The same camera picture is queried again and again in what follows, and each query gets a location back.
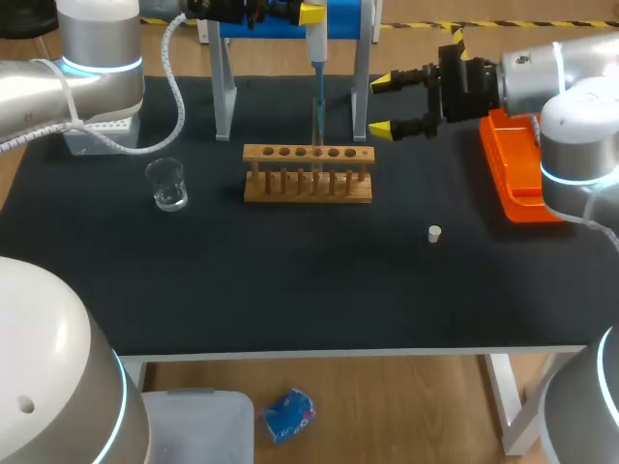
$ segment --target test tube rack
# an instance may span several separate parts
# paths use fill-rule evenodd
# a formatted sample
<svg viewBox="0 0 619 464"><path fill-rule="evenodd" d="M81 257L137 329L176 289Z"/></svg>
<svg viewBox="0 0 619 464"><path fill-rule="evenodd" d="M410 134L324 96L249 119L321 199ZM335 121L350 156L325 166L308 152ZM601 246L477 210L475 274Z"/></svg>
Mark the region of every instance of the test tube rack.
<svg viewBox="0 0 619 464"><path fill-rule="evenodd" d="M251 165L247 202L371 203L372 147L251 144L245 145L243 161ZM260 164L271 167L261 171ZM276 170L275 164L290 167ZM345 170L337 171L342 166Z"/></svg>

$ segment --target orange box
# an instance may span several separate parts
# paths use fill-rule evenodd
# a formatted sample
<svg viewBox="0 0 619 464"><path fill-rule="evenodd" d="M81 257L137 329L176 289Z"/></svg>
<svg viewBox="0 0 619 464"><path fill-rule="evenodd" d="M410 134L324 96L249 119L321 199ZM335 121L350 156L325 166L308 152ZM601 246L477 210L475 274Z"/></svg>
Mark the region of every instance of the orange box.
<svg viewBox="0 0 619 464"><path fill-rule="evenodd" d="M505 215L512 222L560 222L542 198L540 147L528 116L508 118L502 109L482 120L480 134Z"/></svg>

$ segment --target blue packet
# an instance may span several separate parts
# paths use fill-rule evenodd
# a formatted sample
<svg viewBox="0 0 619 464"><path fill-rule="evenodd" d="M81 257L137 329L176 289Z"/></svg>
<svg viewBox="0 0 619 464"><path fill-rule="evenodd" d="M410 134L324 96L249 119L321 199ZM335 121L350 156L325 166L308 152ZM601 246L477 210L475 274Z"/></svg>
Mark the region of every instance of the blue packet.
<svg viewBox="0 0 619 464"><path fill-rule="evenodd" d="M260 413L276 445L301 432L313 421L316 411L310 397L292 389L280 401Z"/></svg>

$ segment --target black tabletop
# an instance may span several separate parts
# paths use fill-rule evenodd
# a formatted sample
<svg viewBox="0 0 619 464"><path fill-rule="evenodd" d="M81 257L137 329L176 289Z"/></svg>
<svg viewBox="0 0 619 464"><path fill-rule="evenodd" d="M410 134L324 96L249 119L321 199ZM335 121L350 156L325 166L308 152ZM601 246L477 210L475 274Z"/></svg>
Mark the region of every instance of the black tabletop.
<svg viewBox="0 0 619 464"><path fill-rule="evenodd" d="M175 122L147 79L140 144ZM238 78L232 142L215 142L207 79L180 79L188 122L158 156L185 165L188 207L155 207L153 157L74 158L32 143L0 216L0 253L77 292L121 355L584 344L617 322L619 256L583 226L514 225L478 123L371 140L370 205L246 204L244 143L310 143L310 77ZM350 79L327 80L331 144L351 134ZM412 117L423 89L370 98ZM437 245L427 229L438 224Z"/></svg>

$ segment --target glowing blue ring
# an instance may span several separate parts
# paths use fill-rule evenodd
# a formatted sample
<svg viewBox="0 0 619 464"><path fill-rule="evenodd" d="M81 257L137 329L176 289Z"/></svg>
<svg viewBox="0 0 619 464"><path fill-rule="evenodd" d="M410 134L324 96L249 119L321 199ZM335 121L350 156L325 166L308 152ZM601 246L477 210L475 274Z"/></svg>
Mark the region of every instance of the glowing blue ring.
<svg viewBox="0 0 619 464"><path fill-rule="evenodd" d="M576 186L576 187L593 186L599 182L606 181L610 179L611 177L615 176L615 171L613 170L609 172L608 174L606 174L605 176L599 177L598 179L591 179L588 181L570 181L568 179L561 179L560 177L553 176L548 171L546 171L542 165L540 165L540 168L542 169L542 174L544 174L545 177L547 177L552 182L556 182L557 184L563 184L564 186Z"/></svg>
<svg viewBox="0 0 619 464"><path fill-rule="evenodd" d="M103 449L101 450L97 458L93 461L93 464L100 464L105 458L105 455L107 454L109 449L112 448L114 440L116 440L116 436L118 435L118 431L120 430L120 426L123 423L123 418L125 417L125 410L127 409L127 374L125 373L125 367L123 366L123 363L120 361L120 358L118 358L118 355L116 354L116 352L113 350L112 352L114 353L114 356L116 357L116 361L118 362L118 367L120 368L120 372L121 372L121 378L123 379L123 400L121 401L121 404L120 404L120 412L118 413L118 419L116 420L116 425L114 425L114 428L112 429L112 433L110 433L109 438L107 439L107 443L105 443L105 446L103 447Z"/></svg>
<svg viewBox="0 0 619 464"><path fill-rule="evenodd" d="M600 347L598 348L598 359L597 359L598 382L600 383L600 389L602 390L602 396L604 397L604 402L606 403L608 412L610 413L612 418L615 420L615 424L619 426L619 411L617 411L617 407L615 406L615 403L612 400L612 396L610 395L610 391L608 390L608 384L606 383L606 378L604 376L604 363L603 363L604 345L606 344L606 338L608 337L608 334L610 334L611 330L612 330L612 327L606 331L606 333L602 337L602 341L600 342Z"/></svg>
<svg viewBox="0 0 619 464"><path fill-rule="evenodd" d="M142 57L140 56L139 60L137 60L135 63L131 63L130 65L127 66L117 66L115 68L95 68L92 66L82 66L82 65L78 65L77 63L74 63L71 60L68 60L66 57L62 57L62 60L65 62L65 64L75 70L78 71L84 71L85 73L108 73L108 74L114 74L114 73L124 73L125 71L130 71L130 70L134 70L135 68L137 68L138 66L140 66L142 64Z"/></svg>

